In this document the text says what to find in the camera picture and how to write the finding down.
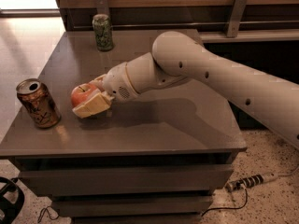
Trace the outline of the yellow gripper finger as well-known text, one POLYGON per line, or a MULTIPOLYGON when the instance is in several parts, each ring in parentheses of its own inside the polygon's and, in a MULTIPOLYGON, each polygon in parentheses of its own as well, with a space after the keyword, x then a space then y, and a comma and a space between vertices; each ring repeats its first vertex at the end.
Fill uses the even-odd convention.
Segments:
POLYGON ((104 88, 104 78, 106 77, 106 74, 103 74, 93 80, 90 81, 90 84, 93 85, 96 89, 102 90, 104 88))
POLYGON ((113 97, 105 91, 94 91, 85 102, 82 102, 72 111, 80 118, 84 119, 89 116, 108 110, 112 105, 113 97))

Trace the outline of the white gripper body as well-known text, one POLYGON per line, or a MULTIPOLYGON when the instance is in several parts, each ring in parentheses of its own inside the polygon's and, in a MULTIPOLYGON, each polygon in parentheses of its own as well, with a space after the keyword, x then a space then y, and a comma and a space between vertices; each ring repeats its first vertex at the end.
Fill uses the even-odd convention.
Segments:
POLYGON ((104 90, 117 102, 125 103, 138 97, 127 72, 127 63, 112 67, 103 78, 104 90))

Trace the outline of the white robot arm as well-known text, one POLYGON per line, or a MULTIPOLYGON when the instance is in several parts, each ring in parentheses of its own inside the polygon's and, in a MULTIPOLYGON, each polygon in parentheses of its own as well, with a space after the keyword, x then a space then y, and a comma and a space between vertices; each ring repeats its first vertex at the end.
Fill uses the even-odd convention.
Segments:
POLYGON ((299 147, 297 84, 222 58, 175 31, 158 35, 150 52, 74 88, 73 112, 87 118, 108 110, 113 102, 132 101, 143 92, 174 87, 190 78, 299 147))

